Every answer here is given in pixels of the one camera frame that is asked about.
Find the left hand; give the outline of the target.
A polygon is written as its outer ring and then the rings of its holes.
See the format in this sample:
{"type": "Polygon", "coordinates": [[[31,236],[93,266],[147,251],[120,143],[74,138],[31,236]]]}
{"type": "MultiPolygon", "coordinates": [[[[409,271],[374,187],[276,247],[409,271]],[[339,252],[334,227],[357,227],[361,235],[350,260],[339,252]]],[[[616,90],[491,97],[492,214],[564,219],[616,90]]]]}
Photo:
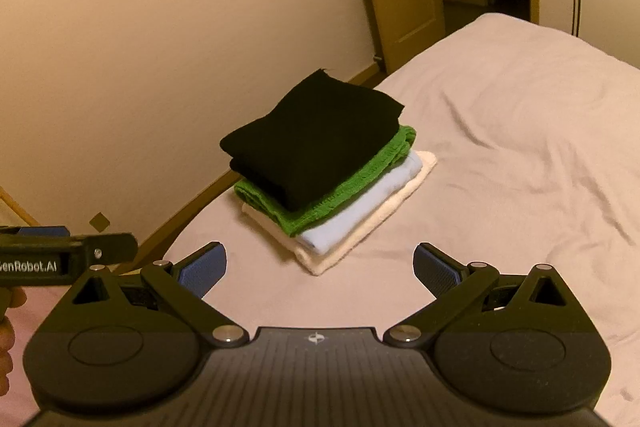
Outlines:
{"type": "MultiPolygon", "coordinates": [[[[19,308],[27,301],[24,288],[11,288],[9,308],[19,308]]],[[[11,349],[15,345],[15,333],[9,317],[3,317],[0,327],[0,395],[4,397],[10,390],[9,375],[13,371],[11,349]]]]}

